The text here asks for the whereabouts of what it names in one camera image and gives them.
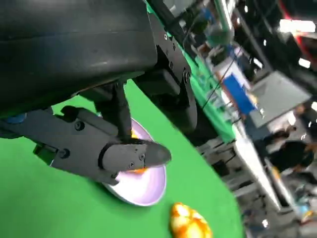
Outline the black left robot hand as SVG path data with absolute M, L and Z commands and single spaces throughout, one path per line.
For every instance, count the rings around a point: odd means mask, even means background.
M 181 131 L 197 125 L 186 35 L 161 0 L 3 0 L 0 135 L 25 137 L 53 168 L 117 184 L 163 165 L 163 145 L 131 136 L 132 79 Z

